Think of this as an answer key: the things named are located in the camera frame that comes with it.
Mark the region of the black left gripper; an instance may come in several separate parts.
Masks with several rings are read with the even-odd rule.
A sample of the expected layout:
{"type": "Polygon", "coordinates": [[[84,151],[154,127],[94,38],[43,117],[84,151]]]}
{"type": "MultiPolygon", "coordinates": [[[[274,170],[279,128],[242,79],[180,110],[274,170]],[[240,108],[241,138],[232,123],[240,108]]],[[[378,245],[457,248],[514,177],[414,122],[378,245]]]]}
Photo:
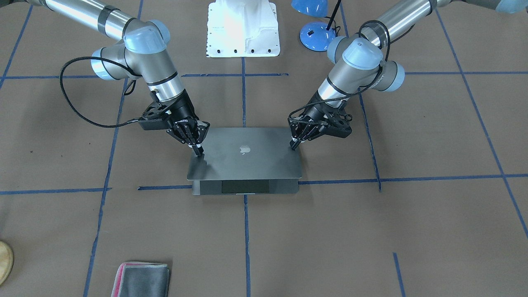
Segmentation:
{"type": "Polygon", "coordinates": [[[309,122],[302,120],[302,118],[288,118],[288,124],[292,133],[292,140],[289,145],[292,146],[292,150],[296,150],[304,141],[309,141],[324,135],[329,127],[329,124],[324,122],[326,112],[346,114],[344,108],[347,105],[347,101],[340,99],[324,103],[319,92],[315,92],[309,104],[313,105],[305,110],[305,115],[309,116],[311,120],[319,122],[309,122]]]}

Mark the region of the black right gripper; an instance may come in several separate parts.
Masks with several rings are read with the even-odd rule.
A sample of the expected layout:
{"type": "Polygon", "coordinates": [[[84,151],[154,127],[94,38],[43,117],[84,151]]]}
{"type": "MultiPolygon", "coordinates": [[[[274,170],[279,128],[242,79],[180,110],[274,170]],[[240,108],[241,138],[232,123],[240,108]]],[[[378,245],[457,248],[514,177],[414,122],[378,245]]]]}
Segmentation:
{"type": "Polygon", "coordinates": [[[199,118],[195,113],[187,90],[183,90],[173,100],[161,103],[160,107],[157,107],[157,111],[162,119],[162,124],[158,125],[158,130],[167,129],[168,135],[189,146],[196,156],[203,154],[202,143],[209,131],[210,123],[198,121],[199,118]]]}

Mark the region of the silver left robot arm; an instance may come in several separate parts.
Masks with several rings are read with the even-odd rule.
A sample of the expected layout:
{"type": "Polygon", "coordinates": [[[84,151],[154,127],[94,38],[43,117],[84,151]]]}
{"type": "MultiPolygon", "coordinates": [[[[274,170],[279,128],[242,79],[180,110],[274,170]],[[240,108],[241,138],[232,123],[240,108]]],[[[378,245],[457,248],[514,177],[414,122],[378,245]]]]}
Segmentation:
{"type": "MultiPolygon", "coordinates": [[[[300,41],[315,52],[326,52],[334,67],[311,100],[288,116],[291,149],[322,135],[345,138],[351,134],[347,100],[366,90],[392,92],[404,81],[404,69],[388,59],[390,46],[422,18],[447,0],[402,0],[379,18],[366,21],[350,37],[338,36],[328,23],[312,22],[300,31],[300,41]]],[[[208,55],[228,56],[241,49],[264,53],[278,41],[278,22],[267,0],[217,0],[209,6],[208,55]]]]}

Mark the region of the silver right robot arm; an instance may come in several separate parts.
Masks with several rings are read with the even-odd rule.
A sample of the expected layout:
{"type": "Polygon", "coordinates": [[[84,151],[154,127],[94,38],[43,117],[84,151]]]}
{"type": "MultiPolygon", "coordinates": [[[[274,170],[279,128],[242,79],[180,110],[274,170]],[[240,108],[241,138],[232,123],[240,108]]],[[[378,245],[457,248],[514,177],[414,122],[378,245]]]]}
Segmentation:
{"type": "Polygon", "coordinates": [[[66,62],[59,75],[63,93],[66,68],[82,60],[89,60],[94,73],[104,80],[129,78],[133,87],[138,79],[143,79],[151,103],[140,117],[115,127],[138,123],[144,130],[166,130],[197,156],[203,154],[202,143],[210,124],[196,115],[167,51],[170,32],[162,22],[154,19],[143,22],[99,0],[31,0],[30,4],[64,15],[116,41],[115,45],[96,50],[92,56],[66,62]]]}

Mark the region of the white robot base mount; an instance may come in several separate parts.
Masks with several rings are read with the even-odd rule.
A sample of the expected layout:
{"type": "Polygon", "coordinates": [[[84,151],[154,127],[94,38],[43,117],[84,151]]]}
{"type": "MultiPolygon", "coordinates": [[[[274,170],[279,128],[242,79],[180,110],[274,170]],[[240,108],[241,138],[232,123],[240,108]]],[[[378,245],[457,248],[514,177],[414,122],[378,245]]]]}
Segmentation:
{"type": "Polygon", "coordinates": [[[207,57],[279,56],[279,25],[273,2],[216,0],[207,12],[207,57]]]}

